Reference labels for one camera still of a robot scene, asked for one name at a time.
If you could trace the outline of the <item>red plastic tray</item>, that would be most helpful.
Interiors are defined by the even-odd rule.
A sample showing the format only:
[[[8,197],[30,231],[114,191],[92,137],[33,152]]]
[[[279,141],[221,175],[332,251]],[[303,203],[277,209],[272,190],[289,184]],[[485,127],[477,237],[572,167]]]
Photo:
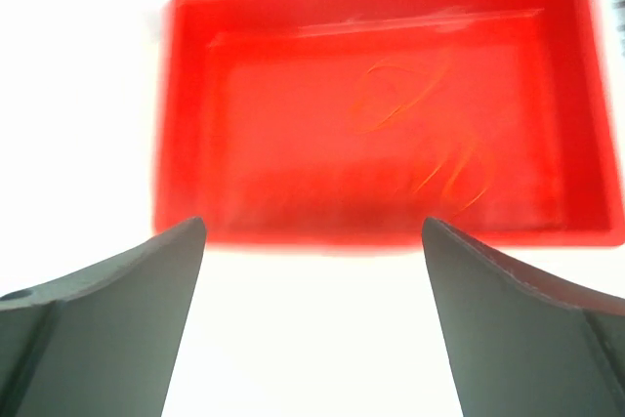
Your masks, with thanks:
[[[170,0],[161,79],[156,231],[624,240],[594,0]]]

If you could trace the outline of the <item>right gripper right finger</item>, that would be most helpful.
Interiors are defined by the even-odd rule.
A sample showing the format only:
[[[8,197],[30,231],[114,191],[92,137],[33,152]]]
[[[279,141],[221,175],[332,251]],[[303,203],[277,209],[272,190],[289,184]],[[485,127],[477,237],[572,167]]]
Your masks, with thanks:
[[[621,416],[624,301],[434,218],[422,242],[466,416]]]

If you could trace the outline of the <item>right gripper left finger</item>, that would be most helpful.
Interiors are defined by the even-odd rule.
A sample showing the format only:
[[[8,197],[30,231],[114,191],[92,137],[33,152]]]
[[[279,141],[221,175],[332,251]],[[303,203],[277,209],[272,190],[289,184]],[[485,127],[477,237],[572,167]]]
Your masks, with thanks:
[[[2,415],[161,415],[205,241],[191,218],[2,296]]]

